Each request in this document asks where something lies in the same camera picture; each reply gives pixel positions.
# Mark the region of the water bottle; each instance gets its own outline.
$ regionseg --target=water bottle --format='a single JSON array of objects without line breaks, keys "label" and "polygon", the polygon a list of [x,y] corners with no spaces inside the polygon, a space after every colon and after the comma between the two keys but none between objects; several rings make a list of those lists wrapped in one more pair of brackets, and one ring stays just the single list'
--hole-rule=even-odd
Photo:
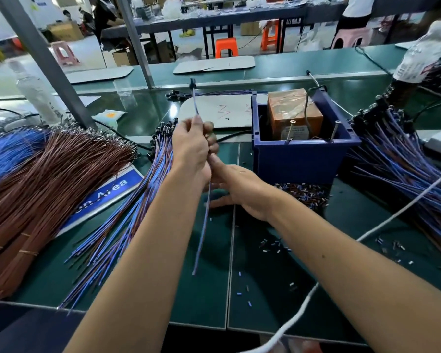
[{"label": "water bottle", "polygon": [[19,61],[11,59],[7,63],[17,78],[16,87],[36,108],[41,121],[48,125],[59,123],[65,111],[57,103],[47,84],[41,78],[29,74]]},{"label": "water bottle", "polygon": [[395,70],[385,93],[388,104],[403,109],[440,57],[441,21],[434,21],[426,35],[408,49]]}]

